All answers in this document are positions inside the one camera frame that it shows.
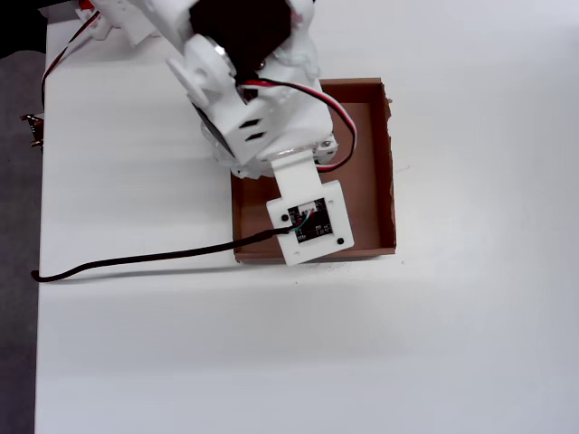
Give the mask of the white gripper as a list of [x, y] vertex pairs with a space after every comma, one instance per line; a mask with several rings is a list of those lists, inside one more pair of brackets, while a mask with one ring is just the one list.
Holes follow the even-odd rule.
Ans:
[[327, 165], [337, 154], [338, 142], [333, 135], [323, 141], [307, 146], [298, 146], [291, 149], [273, 152], [269, 147], [254, 157], [249, 163], [241, 164], [231, 156], [225, 147], [211, 134], [206, 135], [206, 140], [212, 147], [214, 159], [222, 166], [228, 168], [234, 176], [240, 179], [258, 179], [262, 176], [273, 177], [271, 161], [286, 156], [291, 156], [302, 151], [311, 150], [317, 165]]

